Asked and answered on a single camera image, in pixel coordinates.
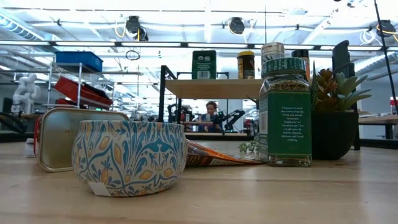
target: green box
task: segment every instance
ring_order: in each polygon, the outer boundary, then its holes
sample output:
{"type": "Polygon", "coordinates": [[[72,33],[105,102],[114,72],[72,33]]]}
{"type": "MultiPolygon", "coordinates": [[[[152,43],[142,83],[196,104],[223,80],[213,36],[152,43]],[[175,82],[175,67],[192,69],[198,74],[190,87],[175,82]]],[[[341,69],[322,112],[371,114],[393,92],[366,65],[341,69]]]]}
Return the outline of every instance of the green box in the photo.
{"type": "Polygon", "coordinates": [[[192,52],[192,79],[216,79],[217,53],[215,50],[192,52]]]}
{"type": "Polygon", "coordinates": [[[271,90],[260,96],[260,153],[277,157],[312,155],[309,91],[271,90]]]}

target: green jar lid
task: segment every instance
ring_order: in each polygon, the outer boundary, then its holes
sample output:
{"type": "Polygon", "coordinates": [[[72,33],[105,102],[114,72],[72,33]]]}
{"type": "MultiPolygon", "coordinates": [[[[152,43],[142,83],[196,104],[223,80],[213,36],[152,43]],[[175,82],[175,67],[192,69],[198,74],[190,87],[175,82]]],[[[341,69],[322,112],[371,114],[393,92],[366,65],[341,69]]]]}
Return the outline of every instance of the green jar lid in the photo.
{"type": "Polygon", "coordinates": [[[277,58],[269,60],[265,63],[262,70],[265,76],[272,75],[273,73],[305,73],[305,60],[302,58],[277,58]]]}

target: blue bin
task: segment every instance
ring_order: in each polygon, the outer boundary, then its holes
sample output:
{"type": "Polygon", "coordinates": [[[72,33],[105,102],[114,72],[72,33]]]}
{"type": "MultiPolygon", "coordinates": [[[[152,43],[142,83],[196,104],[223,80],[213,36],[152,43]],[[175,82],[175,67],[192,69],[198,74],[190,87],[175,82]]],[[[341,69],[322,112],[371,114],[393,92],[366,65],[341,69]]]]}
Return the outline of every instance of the blue bin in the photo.
{"type": "Polygon", "coordinates": [[[55,63],[61,63],[60,67],[71,72],[78,72],[77,64],[82,63],[89,70],[83,69],[84,72],[102,72],[103,61],[93,52],[56,52],[55,63]]]}

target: potted plant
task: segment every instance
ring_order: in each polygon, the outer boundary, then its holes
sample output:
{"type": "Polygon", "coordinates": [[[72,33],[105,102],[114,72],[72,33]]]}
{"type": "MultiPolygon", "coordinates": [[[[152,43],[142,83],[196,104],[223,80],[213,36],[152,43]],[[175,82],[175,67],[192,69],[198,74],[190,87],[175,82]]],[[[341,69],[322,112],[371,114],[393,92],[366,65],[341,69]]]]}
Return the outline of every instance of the potted plant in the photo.
{"type": "Polygon", "coordinates": [[[321,70],[316,74],[313,66],[310,87],[312,97],[312,156],[313,159],[340,159],[353,145],[358,130],[358,113],[351,106],[358,100],[370,97],[370,91],[354,91],[365,81],[343,73],[333,77],[333,72],[321,70]]]}

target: black planter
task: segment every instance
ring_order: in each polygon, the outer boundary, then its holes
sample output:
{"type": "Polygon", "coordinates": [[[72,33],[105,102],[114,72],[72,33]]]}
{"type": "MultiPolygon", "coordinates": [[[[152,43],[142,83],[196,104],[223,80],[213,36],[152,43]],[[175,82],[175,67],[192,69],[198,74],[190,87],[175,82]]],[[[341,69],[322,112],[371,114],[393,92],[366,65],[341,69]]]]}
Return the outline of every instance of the black planter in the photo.
{"type": "Polygon", "coordinates": [[[312,113],[312,158],[335,160],[354,143],[358,113],[312,113]]]}

